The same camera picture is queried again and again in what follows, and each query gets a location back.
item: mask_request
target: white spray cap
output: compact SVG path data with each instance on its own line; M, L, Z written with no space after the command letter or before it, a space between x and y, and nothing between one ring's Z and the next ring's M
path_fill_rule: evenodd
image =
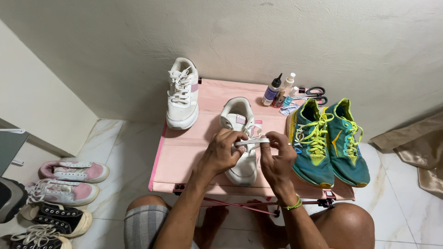
M286 78L286 80L284 81L284 86L285 87L291 87L292 84L294 84L294 77L295 77L295 73L291 73L291 75L289 77Z
M290 97L293 98L293 97L297 94L298 91L299 91L299 88L296 87L296 86L294 86L294 87L291 89L291 91L289 91L288 95L289 95Z

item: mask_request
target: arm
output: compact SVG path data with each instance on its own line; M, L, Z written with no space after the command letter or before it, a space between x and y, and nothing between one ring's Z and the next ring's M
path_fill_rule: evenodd
M295 194L294 185L290 181L289 175L293 174L291 168L297 158L297 153L288 145L288 137L285 135L268 132L266 136L270 143L260 144L260 163L263 175L280 204L283 207L293 206L297 203L298 196ZM277 148L279 154L272 156L270 147ZM291 248L329 249L325 239L303 206L290 210L282 208L282 214Z
M222 129L214 135L202 159L192 170L185 190L175 203L168 218L159 232L154 248L189 249L194 236L195 221L211 180L237 164L245 148L231 153L235 141L247 140L243 132Z

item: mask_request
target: scissors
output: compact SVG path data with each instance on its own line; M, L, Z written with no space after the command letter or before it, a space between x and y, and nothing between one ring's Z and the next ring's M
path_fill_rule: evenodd
M312 90L317 90L319 91L318 93L313 93ZM316 101L322 101L321 103L319 103L319 105L325 105L328 102L328 98L325 96L322 96L326 93L326 90L324 88L322 88L321 86L314 86L309 88L304 94L301 95L295 95L293 100L298 100L298 99L304 99L307 100L309 98L313 98Z

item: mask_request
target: pink folding table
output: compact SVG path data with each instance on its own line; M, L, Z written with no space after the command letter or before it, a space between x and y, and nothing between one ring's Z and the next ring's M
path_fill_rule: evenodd
M225 103L233 97L245 97L251 104L252 112L257 123L262 123L262 134L276 131L286 134L286 117L280 109L261 105L261 99L266 85L227 82L201 79L198 89L198 119L195 124L184 131L163 128L160 138L154 167L149 181L149 190L167 193L183 191L190 177L192 168L200 160L213 134L220 130L219 118ZM304 100L297 100L299 105ZM248 196L275 196L260 168L260 150L256 150L257 179L249 187L234 185L225 174L216 176L210 183L207 193L216 195L248 195ZM295 173L291 181L300 198L317 199L318 201L304 202L304 204L321 204L330 206L335 200L355 200L354 191L336 178L331 190L322 190L301 181ZM230 205L246 208L247 204L231 204L217 200L215 205Z

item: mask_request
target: foot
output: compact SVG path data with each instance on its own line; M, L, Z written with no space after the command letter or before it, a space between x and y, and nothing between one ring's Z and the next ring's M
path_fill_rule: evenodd
M248 203L262 203L258 200L248 201ZM267 211L268 206L257 205L249 206L262 211ZM288 236L284 226L277 226L269 217L269 214L251 211L257 220L258 230L260 233L261 244L265 249L285 248L288 245Z
M212 241L228 215L229 210L224 206L208 207L202 227L196 227L194 241L200 249L211 247Z

